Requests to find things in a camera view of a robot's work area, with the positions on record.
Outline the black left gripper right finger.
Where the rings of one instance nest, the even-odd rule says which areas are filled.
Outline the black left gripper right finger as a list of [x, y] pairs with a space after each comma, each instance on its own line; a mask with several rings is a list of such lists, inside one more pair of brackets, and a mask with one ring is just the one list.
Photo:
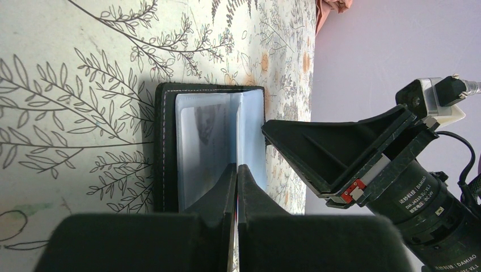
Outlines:
[[383, 217], [293, 215], [240, 165], [240, 271], [411, 271], [395, 227]]

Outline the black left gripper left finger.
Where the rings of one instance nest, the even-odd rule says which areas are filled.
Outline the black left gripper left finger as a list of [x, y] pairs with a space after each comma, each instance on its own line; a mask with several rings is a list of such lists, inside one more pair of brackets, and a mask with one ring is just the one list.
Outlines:
[[52, 233], [36, 271], [230, 271], [237, 166], [183, 212], [77, 214]]

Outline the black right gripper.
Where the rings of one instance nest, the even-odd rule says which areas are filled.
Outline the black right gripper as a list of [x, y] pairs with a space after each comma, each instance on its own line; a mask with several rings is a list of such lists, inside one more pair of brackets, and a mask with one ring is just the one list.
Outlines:
[[438, 134], [410, 127], [398, 105], [357, 122], [269, 120], [266, 140], [329, 207], [357, 205], [388, 218], [429, 271], [480, 270], [480, 206], [463, 181], [458, 200], [446, 174], [416, 160]]

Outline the black leather card holder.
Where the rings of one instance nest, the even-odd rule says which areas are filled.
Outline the black leather card holder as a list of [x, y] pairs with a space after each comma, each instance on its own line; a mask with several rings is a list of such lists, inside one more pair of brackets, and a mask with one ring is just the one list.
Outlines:
[[176, 213], [211, 190], [229, 164], [267, 189], [265, 89], [162, 83], [155, 90], [153, 209]]

